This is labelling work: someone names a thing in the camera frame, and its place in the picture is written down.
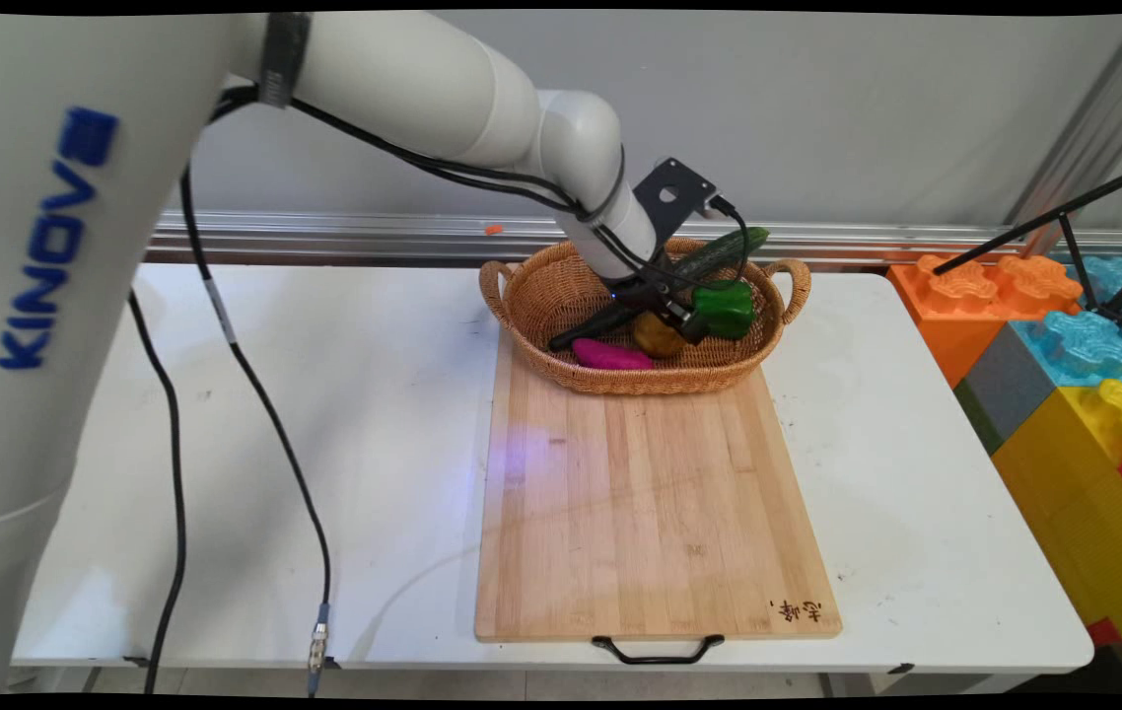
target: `white table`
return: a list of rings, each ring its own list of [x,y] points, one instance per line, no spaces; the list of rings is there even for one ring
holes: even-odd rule
[[[214,271],[328,532],[340,665],[624,668],[585,643],[472,634],[499,333],[476,270]],[[304,666],[321,557],[272,424],[192,266],[144,265],[136,292],[182,406],[188,566],[164,665]],[[845,628],[729,640],[679,668],[911,664],[999,674],[975,688],[1003,690],[1089,661],[1084,626],[885,279],[817,275],[763,368]],[[167,427],[125,314],[16,665],[147,656],[175,560]],[[692,644],[629,644],[646,648]]]

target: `wicker basket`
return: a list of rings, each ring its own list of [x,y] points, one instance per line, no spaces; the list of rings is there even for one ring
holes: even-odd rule
[[[696,239],[665,243],[671,257],[688,255],[705,246]],[[793,293],[790,305],[773,286],[771,274],[790,271]],[[735,268],[710,274],[709,279],[730,279]],[[506,278],[500,296],[499,277]],[[486,306],[513,333],[521,352],[542,376],[576,391],[592,395],[679,395],[715,391],[734,386],[767,358],[788,323],[793,322],[810,293],[810,270],[797,259],[781,259],[762,269],[746,265],[742,277],[751,284],[756,317],[749,333],[738,341],[707,338],[681,354],[655,360],[652,370],[597,370],[583,368],[570,350],[550,352],[549,339],[591,317],[611,298],[605,284],[588,268],[569,241],[548,247],[509,269],[499,261],[481,266],[479,282]],[[601,336],[613,345],[634,347],[632,326]]]

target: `floor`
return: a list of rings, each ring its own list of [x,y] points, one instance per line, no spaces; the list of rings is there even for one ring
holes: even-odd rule
[[[92,692],[141,692],[141,668],[102,668]],[[21,692],[21,688],[12,691]],[[157,692],[180,695],[295,697],[305,671],[159,671]],[[325,671],[321,698],[388,700],[737,700],[822,698],[813,673],[661,673],[661,671]]]

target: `basket handle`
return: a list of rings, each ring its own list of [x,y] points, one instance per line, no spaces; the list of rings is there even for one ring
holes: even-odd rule
[[[769,277],[776,271],[788,271],[793,284],[790,303],[781,315],[784,324],[790,324],[801,313],[801,307],[806,306],[806,297],[810,296],[810,269],[797,259],[781,259],[767,265]]]
[[[506,279],[512,278],[513,270],[503,261],[486,261],[478,271],[478,286],[481,288],[486,306],[490,308],[495,320],[498,320],[499,324],[507,329],[508,310],[504,306],[504,299],[499,295],[499,277],[502,275]]]

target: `purple sweet potato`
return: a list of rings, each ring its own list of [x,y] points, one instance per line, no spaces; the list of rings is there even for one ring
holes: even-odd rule
[[[579,338],[573,342],[573,356],[585,368],[598,370],[652,370],[653,360],[647,354],[625,347],[607,345],[605,342]]]

